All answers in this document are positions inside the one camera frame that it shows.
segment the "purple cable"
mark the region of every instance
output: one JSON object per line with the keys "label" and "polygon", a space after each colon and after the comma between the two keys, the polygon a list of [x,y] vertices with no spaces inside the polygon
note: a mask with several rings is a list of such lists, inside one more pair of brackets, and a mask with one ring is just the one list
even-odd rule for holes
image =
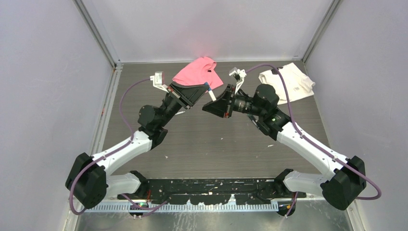
{"label": "purple cable", "polygon": [[167,201],[164,201],[163,203],[161,203],[160,205],[154,207],[150,212],[143,214],[141,217],[145,218],[147,216],[150,216],[152,213],[154,213],[156,210],[160,209],[162,206],[164,206],[165,204],[167,204]]}
{"label": "purple cable", "polygon": [[82,209],[81,211],[78,212],[78,211],[75,210],[75,207],[74,207],[74,188],[75,188],[76,184],[78,183],[79,178],[81,178],[81,176],[82,176],[92,165],[94,165],[94,164],[98,163],[99,161],[101,161],[101,160],[103,160],[103,159],[105,159],[105,158],[107,158],[107,157],[110,157],[111,155],[113,155],[113,154],[119,152],[120,150],[126,148],[126,147],[132,142],[132,140],[133,140],[133,138],[134,138],[134,132],[133,132],[133,129],[132,129],[132,127],[130,126],[128,120],[126,120],[125,116],[123,115],[123,112],[122,112],[122,102],[123,102],[123,99],[125,98],[126,94],[129,92],[130,89],[132,89],[134,86],[136,86],[136,85],[138,85],[138,84],[140,84],[140,83],[142,83],[142,82],[144,82],[144,81],[148,81],[148,80],[150,80],[150,79],[149,79],[149,78],[143,79],[143,80],[141,80],[141,81],[139,81],[139,82],[133,84],[132,86],[130,86],[130,87],[125,91],[125,93],[123,93],[122,98],[120,99],[120,103],[119,103],[119,113],[120,113],[120,116],[122,117],[123,122],[127,125],[127,127],[128,127],[129,130],[130,130],[130,132],[132,133],[132,134],[130,135],[130,140],[129,140],[127,143],[125,143],[124,145],[120,146],[119,148],[117,148],[117,149],[111,151],[110,153],[106,154],[105,157],[101,156],[100,158],[98,158],[98,159],[92,161],[90,164],[88,164],[85,168],[83,168],[83,169],[78,173],[78,175],[75,177],[74,181],[72,182],[72,184],[71,184],[71,189],[69,190],[69,207],[71,208],[71,211],[72,211],[73,214],[75,214],[75,215],[81,215],[81,214],[83,214],[83,213],[85,212],[85,210],[86,210],[86,208],[84,208],[84,209]]}
{"label": "purple cable", "polygon": [[126,194],[121,194],[121,196],[123,196],[125,199],[127,199],[134,208],[140,208],[143,210],[154,210],[154,208],[146,208],[146,207],[142,207],[140,205],[137,205],[135,202],[132,201],[132,199],[130,199]]}
{"label": "purple cable", "polygon": [[[288,94],[288,90],[286,89],[286,84],[285,84],[285,80],[283,80],[282,74],[280,73],[280,71],[271,64],[259,64],[256,65],[252,68],[250,68],[249,70],[246,71],[246,73],[249,73],[250,71],[253,71],[254,69],[257,69],[258,67],[262,67],[262,66],[268,66],[268,67],[272,67],[273,69],[275,69],[275,71],[278,73],[279,77],[281,78],[280,80],[282,81],[283,84],[283,88],[285,89],[285,95],[286,98],[288,99],[288,109],[289,109],[289,116],[291,117],[291,122],[293,124],[294,129],[297,131],[297,133],[299,133],[299,135],[302,135],[302,132],[300,131],[300,129],[297,127],[296,122],[294,120],[293,117],[293,113],[292,113],[292,106],[291,103],[289,102],[289,94]],[[367,181],[368,183],[370,183],[375,190],[377,190],[377,195],[373,196],[373,197],[357,197],[357,199],[360,200],[376,200],[378,198],[381,197],[381,189],[380,187],[378,187],[378,185],[376,185],[372,180],[370,180],[368,177],[364,176],[363,174],[361,174],[360,172],[358,172],[357,170],[355,170],[354,168],[350,167],[348,164],[344,163],[343,161],[339,160],[338,158],[335,158],[334,155],[332,155],[331,153],[329,153],[328,151],[326,151],[325,149],[323,149],[322,147],[320,147],[318,144],[314,143],[312,140],[310,140],[307,136],[303,136],[303,139],[305,139],[307,142],[309,142],[311,145],[313,145],[315,148],[319,149],[320,151],[322,151],[323,153],[325,153],[327,156],[329,156],[331,159],[334,159],[337,163],[343,165],[344,167],[348,168],[350,171],[354,172],[355,174],[357,174],[359,177],[363,178],[365,181]]]}
{"label": "purple cable", "polygon": [[294,194],[294,197],[293,197],[293,201],[292,201],[291,207],[289,208],[288,212],[287,212],[287,213],[286,213],[286,215],[285,215],[285,217],[286,217],[286,218],[288,218],[288,215],[291,213],[291,211],[292,211],[292,208],[293,208],[294,204],[296,204],[296,201],[297,201],[297,194],[298,194],[298,192],[296,192],[296,193]]}

